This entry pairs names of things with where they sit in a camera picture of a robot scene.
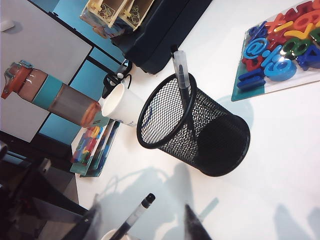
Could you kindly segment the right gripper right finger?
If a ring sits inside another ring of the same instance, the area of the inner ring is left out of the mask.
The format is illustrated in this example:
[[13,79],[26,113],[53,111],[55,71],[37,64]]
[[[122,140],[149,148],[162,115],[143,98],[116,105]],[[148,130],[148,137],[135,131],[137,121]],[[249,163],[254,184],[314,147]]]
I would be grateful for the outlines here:
[[202,223],[188,204],[184,205],[184,239],[212,240]]

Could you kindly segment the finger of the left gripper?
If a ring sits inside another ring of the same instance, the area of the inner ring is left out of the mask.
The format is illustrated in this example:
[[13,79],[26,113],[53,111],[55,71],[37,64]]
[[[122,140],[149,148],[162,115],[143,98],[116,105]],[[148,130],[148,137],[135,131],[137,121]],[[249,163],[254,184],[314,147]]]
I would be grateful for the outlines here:
[[58,205],[57,203],[50,203],[33,197],[32,202],[34,204],[35,214],[40,219],[46,221],[74,224],[79,222],[88,211],[73,201]]

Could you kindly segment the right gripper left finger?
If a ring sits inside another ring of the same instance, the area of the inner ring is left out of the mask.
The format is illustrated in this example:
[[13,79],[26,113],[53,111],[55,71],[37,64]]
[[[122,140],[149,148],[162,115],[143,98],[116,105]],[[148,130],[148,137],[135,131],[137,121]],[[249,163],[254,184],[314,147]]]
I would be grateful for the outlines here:
[[102,225],[102,206],[98,199],[93,201],[92,207],[84,214],[77,224],[79,229],[76,233],[76,240],[97,240]]

